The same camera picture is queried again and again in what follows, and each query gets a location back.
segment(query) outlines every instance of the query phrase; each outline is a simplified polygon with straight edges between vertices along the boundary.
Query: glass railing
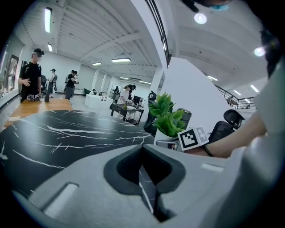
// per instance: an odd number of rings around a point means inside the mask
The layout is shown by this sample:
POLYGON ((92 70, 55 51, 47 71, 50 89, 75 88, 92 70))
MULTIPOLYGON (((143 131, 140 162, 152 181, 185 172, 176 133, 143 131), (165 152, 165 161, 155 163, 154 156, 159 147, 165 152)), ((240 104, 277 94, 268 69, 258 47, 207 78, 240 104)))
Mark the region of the glass railing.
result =
POLYGON ((256 109, 255 104, 253 103, 254 97, 251 98, 243 98, 238 99, 228 91, 216 86, 217 89, 220 91, 220 93, 223 95, 223 97, 226 99, 228 104, 232 106, 235 109, 256 109))

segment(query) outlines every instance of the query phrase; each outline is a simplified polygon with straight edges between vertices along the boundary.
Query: wooden table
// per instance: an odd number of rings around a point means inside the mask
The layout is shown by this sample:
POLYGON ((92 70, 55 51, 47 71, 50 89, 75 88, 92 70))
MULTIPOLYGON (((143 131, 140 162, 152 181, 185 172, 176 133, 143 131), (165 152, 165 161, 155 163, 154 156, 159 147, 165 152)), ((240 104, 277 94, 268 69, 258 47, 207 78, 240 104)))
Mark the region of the wooden table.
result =
MULTIPOLYGON (((13 112, 10 117, 26 117, 32 114, 53 111, 53 110, 72 110, 72 106, 68 99, 55 99, 52 98, 48 103, 42 99, 39 102, 24 101, 20 106, 13 112)), ((8 127, 15 121, 7 121, 4 127, 8 127)))

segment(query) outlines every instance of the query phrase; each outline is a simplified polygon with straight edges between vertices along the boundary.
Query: computer monitor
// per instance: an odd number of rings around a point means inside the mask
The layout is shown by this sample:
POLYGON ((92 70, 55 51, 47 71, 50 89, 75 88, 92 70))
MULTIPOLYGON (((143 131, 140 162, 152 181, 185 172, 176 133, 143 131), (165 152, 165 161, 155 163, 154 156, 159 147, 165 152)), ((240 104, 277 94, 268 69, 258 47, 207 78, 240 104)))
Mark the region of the computer monitor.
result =
POLYGON ((141 98, 138 96, 134 96, 134 103, 139 104, 141 98))

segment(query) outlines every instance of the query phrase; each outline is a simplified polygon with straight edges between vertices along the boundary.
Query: railing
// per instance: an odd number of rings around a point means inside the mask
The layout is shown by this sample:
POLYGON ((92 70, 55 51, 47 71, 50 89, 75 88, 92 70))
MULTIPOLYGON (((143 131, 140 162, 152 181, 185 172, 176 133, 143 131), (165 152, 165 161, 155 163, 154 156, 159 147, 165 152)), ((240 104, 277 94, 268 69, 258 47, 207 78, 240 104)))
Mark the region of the railing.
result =
POLYGON ((257 109, 253 103, 253 99, 254 97, 239 99, 237 109, 257 109))
POLYGON ((159 29, 162 47, 164 49, 164 53, 165 53, 165 57, 166 57, 166 63, 167 63, 167 67, 168 67, 168 65, 170 63, 170 59, 171 59, 171 54, 169 54, 167 38, 166 38, 163 23, 162 23, 160 14, 159 14, 159 10, 156 7, 155 0, 145 0, 145 1, 148 5, 149 9, 151 10, 152 16, 155 19, 157 28, 159 29))
POLYGON ((223 95, 223 97, 227 100, 228 104, 232 106, 235 109, 256 109, 255 104, 253 103, 252 98, 243 98, 243 99, 238 99, 228 91, 216 86, 220 93, 223 95))

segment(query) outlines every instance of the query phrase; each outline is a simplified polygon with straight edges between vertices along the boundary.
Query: potted plant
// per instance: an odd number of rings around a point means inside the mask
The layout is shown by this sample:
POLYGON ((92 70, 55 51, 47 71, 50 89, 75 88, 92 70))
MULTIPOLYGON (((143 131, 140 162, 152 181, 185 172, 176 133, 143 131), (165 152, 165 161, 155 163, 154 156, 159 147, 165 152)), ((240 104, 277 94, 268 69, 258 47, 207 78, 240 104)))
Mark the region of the potted plant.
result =
POLYGON ((156 98, 157 104, 149 104, 150 113, 157 119, 154 123, 157 126, 155 142, 157 140, 174 141, 177 139, 177 134, 184 129, 185 123, 181 121, 184 114, 183 110, 172 112, 173 103, 171 95, 164 93, 156 98))

